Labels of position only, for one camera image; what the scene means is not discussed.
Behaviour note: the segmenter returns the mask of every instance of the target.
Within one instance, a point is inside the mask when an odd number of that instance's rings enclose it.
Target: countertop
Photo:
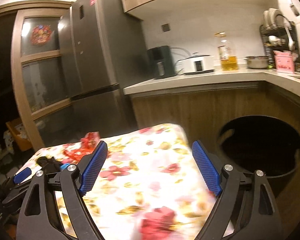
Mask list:
[[[250,81],[266,81],[284,88],[300,97],[300,74],[247,68],[241,68],[234,71],[216,70],[213,73],[198,75],[179,75],[159,80],[152,79],[127,87],[123,89],[123,91],[126,95],[134,95],[138,93],[191,86]]]

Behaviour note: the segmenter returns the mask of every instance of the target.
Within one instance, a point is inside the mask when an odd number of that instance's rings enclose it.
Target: oil bottle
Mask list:
[[[215,37],[220,39],[220,46],[218,47],[220,62],[222,70],[237,70],[237,57],[233,51],[231,42],[226,38],[226,33],[216,33]]]

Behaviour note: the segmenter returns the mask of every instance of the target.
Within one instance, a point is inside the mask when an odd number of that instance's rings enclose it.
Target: refrigerator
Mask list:
[[[152,79],[141,20],[121,0],[77,0],[59,22],[68,96],[81,136],[102,138],[137,130],[123,88]]]

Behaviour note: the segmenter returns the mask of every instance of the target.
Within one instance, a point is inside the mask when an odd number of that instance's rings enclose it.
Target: black round bin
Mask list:
[[[300,160],[299,133],[274,117],[250,115],[234,119],[222,128],[218,139],[226,161],[246,173],[262,170],[276,197]]]

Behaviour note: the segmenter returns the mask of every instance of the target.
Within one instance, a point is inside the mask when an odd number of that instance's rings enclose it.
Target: blue object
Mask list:
[[[63,165],[60,166],[60,170],[63,171],[66,167],[68,167],[70,165],[70,163],[65,163]]]
[[[19,184],[19,183],[23,182],[29,176],[31,176],[31,169],[29,167],[27,167],[24,170],[20,171],[17,175],[14,176],[13,182],[14,182],[14,184]]]
[[[108,147],[105,142],[100,142],[101,146],[97,149],[93,158],[90,160],[86,169],[82,173],[81,186],[79,192],[84,196],[87,192],[92,190],[94,183],[101,171],[103,164],[108,155]]]
[[[192,144],[192,155],[208,189],[219,196],[222,192],[220,175],[197,141]]]

